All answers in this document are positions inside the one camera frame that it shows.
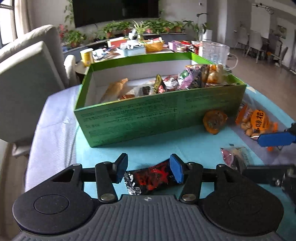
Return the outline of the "dark snack packet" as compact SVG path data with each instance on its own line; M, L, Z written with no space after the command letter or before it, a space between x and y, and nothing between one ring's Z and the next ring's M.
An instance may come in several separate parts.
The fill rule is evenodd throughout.
M167 91L167 87L166 87L161 75L158 74L156 76L156 80L155 80L152 92L153 92L153 94L161 94L161 93L165 93L166 91Z

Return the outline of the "dark chocolate cake packet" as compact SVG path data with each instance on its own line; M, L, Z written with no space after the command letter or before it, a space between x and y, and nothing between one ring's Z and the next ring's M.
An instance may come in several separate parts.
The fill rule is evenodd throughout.
M253 164L248 149L245 147L230 146L220 148L224 163L233 170L242 173L247 166Z

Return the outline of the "purple green snack packet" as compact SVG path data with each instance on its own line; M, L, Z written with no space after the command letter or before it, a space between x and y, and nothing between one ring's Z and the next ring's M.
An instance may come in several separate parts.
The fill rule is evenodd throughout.
M186 68L183 72L178 74L178 89L195 89L201 88L201 68Z

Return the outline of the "red flower decoration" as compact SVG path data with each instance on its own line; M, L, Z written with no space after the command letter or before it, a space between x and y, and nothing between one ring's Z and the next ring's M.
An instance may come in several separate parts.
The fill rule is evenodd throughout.
M57 29L58 29L60 39L61 39L61 41L63 41L68 33L68 26L59 24Z

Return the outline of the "green cardboard box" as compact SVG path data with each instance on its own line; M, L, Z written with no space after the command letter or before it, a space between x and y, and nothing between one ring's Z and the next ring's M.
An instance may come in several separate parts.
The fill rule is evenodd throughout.
M94 63L84 77L74 109L91 147L146 137L200 125L209 110L237 113L246 84L230 75L227 85L139 96L101 103L108 86L127 79L122 92L184 71L190 64L206 64L194 53L159 53Z

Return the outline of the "black red snack packet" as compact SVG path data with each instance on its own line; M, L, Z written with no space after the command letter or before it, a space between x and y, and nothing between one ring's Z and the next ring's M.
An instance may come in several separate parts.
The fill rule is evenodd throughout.
M130 195L146 195L178 185L169 159L152 167L126 171L125 186Z

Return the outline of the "dark jerky clear packet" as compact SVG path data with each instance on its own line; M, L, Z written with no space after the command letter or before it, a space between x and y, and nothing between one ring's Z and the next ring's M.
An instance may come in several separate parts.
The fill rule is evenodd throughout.
M144 85L136 86L133 89L133 91L134 91L135 97L153 95L154 87L152 85L144 84Z

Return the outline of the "beige stick sachet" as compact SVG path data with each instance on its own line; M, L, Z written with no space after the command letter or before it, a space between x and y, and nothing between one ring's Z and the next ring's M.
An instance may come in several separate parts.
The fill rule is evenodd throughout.
M111 83L105 94L103 95L103 97L100 99L101 103L105 103L105 102L111 102L114 101L118 98L121 90L123 89L124 85L128 82L127 78L124 78L120 81Z

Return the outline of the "yellow tin can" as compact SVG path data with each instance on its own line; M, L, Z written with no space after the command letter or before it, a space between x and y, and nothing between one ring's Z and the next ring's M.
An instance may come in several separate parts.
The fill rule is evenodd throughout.
M88 48L80 51L80 55L81 55L81 60L85 67L89 67L92 63L94 63L92 48Z

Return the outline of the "yellow wicker basket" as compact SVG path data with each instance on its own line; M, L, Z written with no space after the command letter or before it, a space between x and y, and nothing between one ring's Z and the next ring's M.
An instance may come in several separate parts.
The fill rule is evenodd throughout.
M154 52L160 52L163 49L165 42L164 41L144 41L144 47L146 53L154 53Z

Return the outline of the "orange cracker packet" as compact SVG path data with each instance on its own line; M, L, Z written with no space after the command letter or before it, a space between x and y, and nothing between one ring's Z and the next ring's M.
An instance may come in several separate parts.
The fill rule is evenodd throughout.
M228 81L228 72L221 64L209 65L209 74L207 77L207 84L211 85L225 85Z

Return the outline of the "orange peanut snack bag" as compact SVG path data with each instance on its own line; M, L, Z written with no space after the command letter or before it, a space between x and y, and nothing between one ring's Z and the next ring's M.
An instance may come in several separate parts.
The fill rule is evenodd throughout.
M235 123L253 141L257 141L261 134L278 131L277 122L270 121L263 110L253 109L247 104L240 106Z

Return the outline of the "orange jelly cup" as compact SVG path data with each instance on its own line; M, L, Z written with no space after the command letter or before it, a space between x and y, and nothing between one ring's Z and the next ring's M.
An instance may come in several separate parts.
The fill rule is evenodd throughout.
M203 125L207 132L216 135L226 124L228 116L220 110L210 110L203 117Z

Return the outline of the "blue plastic tray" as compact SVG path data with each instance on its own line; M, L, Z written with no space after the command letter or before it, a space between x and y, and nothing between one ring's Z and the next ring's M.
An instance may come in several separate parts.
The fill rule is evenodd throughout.
M117 48L116 52L123 57L130 57L146 54L146 49L144 46L133 47L132 49Z

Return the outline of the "blue patterned table mat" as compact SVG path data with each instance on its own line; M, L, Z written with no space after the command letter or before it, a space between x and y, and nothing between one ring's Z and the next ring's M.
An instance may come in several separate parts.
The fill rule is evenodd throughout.
M257 90L247 86L244 101L250 101L255 108L263 109L268 117L278 122L280 130L290 127L293 120L281 108ZM103 161L115 161L121 153L128 154L128 170L136 170L156 165L168 159L172 153L177 154L184 162L197 162L205 168L215 168L224 163L220 148L231 145L245 147L252 165L285 165L295 164L295 144L285 146L272 152L260 147L257 142L247 137L236 124L229 119L224 129L217 135L208 133L203 125L182 128L176 131L161 133L144 138L136 138L126 142L91 148L81 128L75 138L73 157L76 163L84 168L94 167ZM295 240L295 206L280 187L268 184L261 185L276 195L283 204L285 213L277 233L285 240Z

